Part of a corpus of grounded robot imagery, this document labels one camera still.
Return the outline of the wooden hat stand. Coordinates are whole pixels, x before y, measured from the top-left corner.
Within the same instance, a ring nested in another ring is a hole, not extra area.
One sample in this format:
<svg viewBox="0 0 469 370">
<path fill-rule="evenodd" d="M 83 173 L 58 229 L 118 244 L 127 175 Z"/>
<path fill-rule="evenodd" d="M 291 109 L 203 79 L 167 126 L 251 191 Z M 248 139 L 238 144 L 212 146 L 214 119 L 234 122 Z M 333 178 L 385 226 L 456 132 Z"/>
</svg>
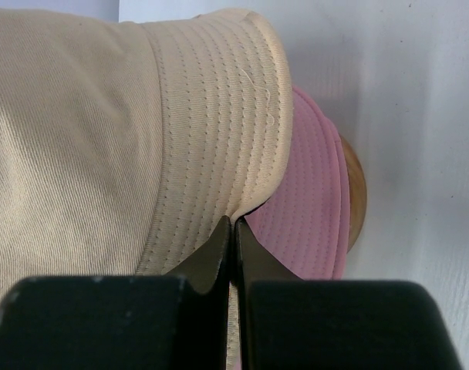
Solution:
<svg viewBox="0 0 469 370">
<path fill-rule="evenodd" d="M 349 178 L 350 224 L 348 251 L 351 251 L 361 234 L 365 222 L 367 208 L 366 178 L 355 150 L 343 136 L 340 139 Z"/>
</svg>

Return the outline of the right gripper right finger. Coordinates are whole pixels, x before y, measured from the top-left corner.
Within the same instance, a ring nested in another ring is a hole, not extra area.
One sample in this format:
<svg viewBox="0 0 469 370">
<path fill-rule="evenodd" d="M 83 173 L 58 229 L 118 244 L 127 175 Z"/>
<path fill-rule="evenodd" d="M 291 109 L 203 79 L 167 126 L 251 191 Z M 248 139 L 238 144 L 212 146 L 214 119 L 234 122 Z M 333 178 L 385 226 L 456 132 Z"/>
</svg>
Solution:
<svg viewBox="0 0 469 370">
<path fill-rule="evenodd" d="M 459 369 L 439 308 L 410 281 L 309 281 L 234 229 L 244 369 Z"/>
</svg>

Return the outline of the black hat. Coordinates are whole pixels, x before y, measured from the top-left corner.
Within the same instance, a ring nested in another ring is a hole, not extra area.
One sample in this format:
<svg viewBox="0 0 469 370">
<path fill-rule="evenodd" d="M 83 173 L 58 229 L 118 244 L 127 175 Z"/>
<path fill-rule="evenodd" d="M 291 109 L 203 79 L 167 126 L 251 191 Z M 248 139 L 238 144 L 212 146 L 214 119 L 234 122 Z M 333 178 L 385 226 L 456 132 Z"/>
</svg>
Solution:
<svg viewBox="0 0 469 370">
<path fill-rule="evenodd" d="M 249 214 L 255 212 L 258 208 L 260 208 L 260 207 L 262 207 L 263 205 L 265 205 L 266 202 L 267 202 L 267 201 L 265 201 L 265 202 L 263 202 L 263 203 L 260 203 L 257 207 L 254 207 L 254 208 L 250 209 L 249 211 L 245 212 L 245 213 L 243 214 L 243 217 L 246 217 L 246 216 L 248 216 Z"/>
</svg>

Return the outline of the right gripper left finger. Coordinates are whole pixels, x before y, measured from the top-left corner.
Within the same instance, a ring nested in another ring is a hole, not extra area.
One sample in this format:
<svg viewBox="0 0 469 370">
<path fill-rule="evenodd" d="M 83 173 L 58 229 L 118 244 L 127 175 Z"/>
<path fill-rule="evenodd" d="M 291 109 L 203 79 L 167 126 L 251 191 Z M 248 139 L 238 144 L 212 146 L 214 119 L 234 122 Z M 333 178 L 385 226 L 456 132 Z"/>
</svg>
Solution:
<svg viewBox="0 0 469 370">
<path fill-rule="evenodd" d="M 0 369 L 223 369 L 231 223 L 162 276 L 27 277 L 0 304 Z"/>
</svg>

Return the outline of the beige hat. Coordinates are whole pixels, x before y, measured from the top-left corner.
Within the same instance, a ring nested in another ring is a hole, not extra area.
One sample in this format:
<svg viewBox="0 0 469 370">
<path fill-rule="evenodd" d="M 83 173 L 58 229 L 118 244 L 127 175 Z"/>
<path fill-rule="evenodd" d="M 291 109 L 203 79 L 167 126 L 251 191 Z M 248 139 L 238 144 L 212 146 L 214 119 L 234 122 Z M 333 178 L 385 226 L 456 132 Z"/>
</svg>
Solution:
<svg viewBox="0 0 469 370">
<path fill-rule="evenodd" d="M 0 8 L 0 304 L 23 278 L 172 270 L 276 191 L 292 115 L 257 12 Z"/>
</svg>

